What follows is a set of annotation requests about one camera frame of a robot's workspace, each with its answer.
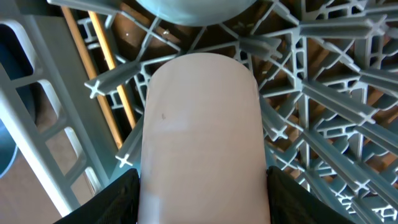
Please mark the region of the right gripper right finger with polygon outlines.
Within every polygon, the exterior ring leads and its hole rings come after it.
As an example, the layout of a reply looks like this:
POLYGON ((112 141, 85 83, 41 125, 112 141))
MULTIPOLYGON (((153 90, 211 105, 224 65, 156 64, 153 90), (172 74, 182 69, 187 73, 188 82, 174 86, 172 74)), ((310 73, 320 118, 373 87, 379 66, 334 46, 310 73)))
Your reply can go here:
POLYGON ((347 224, 352 221, 325 205, 276 166, 267 171, 272 224, 347 224))

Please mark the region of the dark blue plate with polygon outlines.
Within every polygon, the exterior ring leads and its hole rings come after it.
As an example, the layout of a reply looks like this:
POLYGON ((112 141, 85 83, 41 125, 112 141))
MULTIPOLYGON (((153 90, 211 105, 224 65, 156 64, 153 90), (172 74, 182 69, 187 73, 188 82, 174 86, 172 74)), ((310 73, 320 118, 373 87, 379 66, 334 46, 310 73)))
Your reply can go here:
MULTIPOLYGON (((15 32, 5 24, 1 24, 1 64, 10 80, 26 77, 33 73, 32 65, 15 32)), ((30 116, 35 121, 35 103, 30 87, 19 87, 17 92, 30 116)), ((18 150, 12 136, 3 121, 1 121, 1 177, 13 165, 18 150)))

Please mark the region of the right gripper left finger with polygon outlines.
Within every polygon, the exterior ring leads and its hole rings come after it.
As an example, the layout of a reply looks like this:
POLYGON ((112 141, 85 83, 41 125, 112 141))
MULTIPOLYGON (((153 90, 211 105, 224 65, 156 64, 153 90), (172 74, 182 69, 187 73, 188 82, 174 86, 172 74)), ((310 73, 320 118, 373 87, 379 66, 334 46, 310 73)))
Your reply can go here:
POLYGON ((129 169, 90 201, 55 224, 136 223, 139 192, 139 174, 136 169, 129 169))

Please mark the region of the light blue bowl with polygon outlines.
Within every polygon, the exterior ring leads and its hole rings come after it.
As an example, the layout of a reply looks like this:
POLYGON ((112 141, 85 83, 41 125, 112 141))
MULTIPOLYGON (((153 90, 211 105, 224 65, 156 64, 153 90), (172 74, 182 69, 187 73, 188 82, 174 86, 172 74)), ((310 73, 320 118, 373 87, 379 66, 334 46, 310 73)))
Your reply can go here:
POLYGON ((227 21, 256 0, 137 0, 153 15, 183 26, 211 26, 227 21))

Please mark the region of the pink cup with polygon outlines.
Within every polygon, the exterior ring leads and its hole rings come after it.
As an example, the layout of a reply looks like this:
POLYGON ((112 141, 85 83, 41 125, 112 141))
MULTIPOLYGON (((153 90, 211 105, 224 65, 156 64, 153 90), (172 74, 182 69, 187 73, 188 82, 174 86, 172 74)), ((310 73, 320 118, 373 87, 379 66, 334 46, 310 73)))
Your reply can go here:
POLYGON ((139 223, 269 223, 259 92, 219 54, 161 66, 146 99, 139 223))

